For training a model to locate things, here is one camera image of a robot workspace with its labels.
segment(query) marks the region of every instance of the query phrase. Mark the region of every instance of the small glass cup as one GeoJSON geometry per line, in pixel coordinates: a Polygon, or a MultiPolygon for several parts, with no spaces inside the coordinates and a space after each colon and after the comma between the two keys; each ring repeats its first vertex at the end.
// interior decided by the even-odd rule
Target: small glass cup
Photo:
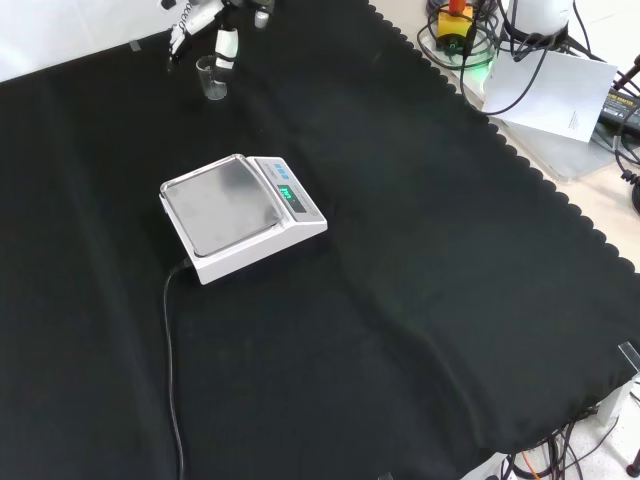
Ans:
{"type": "Polygon", "coordinates": [[[222,100],[227,96],[227,84],[213,79],[216,57],[207,55],[196,62],[202,91],[209,100],[222,100]]]}

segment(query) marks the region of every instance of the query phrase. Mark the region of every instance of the white table surface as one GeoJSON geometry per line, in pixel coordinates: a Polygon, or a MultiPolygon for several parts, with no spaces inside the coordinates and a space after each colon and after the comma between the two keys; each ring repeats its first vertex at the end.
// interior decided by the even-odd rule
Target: white table surface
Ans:
{"type": "MultiPolygon", "coordinates": [[[[427,23],[426,0],[369,0],[386,20],[398,27],[416,46],[416,34],[427,23]]],[[[605,60],[615,63],[626,71],[636,55],[640,54],[640,30],[628,25],[631,19],[640,18],[640,2],[637,0],[612,0],[607,8],[602,8],[599,0],[579,0],[578,7],[586,24],[592,50],[605,60]]],[[[576,22],[570,23],[570,31],[578,41],[582,34],[576,22]]],[[[442,71],[450,83],[458,88],[458,81],[451,72],[442,71]]],[[[500,127],[501,134],[513,145],[518,154],[528,158],[535,168],[535,157],[509,135],[501,121],[492,121],[500,127]]],[[[548,180],[551,177],[538,168],[548,180]]],[[[570,183],[554,181],[557,190],[569,197],[570,203],[577,205],[582,214],[589,217],[594,228],[607,237],[620,256],[630,260],[640,268],[640,216],[631,204],[631,186],[620,179],[621,171],[613,163],[592,175],[570,183]]]]}

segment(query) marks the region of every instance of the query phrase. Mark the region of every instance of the black tablecloth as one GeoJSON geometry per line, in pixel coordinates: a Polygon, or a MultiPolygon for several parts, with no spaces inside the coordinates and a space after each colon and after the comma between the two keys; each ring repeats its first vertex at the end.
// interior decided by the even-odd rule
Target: black tablecloth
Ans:
{"type": "Polygon", "coordinates": [[[629,378],[631,265],[366,2],[237,21],[221,103],[165,34],[0,86],[0,477],[174,478],[157,195],[234,152],[329,232],[175,282],[193,479],[453,480],[629,378]]]}

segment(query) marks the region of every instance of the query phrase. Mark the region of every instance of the white wall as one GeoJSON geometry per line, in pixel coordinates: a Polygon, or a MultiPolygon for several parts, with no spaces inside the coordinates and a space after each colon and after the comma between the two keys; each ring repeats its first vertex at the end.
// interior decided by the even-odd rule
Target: white wall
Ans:
{"type": "Polygon", "coordinates": [[[184,2],[156,2],[0,0],[0,82],[167,30],[184,2]]]}

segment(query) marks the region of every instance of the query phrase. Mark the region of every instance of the robotic arm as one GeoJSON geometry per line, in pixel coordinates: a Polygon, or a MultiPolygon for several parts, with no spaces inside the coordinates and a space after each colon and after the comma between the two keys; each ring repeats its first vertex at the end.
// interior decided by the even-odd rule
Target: robotic arm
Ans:
{"type": "MultiPolygon", "coordinates": [[[[250,8],[255,10],[254,24],[263,30],[273,13],[275,0],[202,0],[192,5],[187,3],[177,25],[171,29],[169,42],[169,60],[171,64],[180,63],[189,50],[194,37],[205,32],[217,31],[215,47],[216,81],[226,83],[232,71],[238,53],[238,31],[231,28],[228,14],[234,9],[250,8]]],[[[175,7],[175,0],[161,0],[165,10],[175,7]]]]}

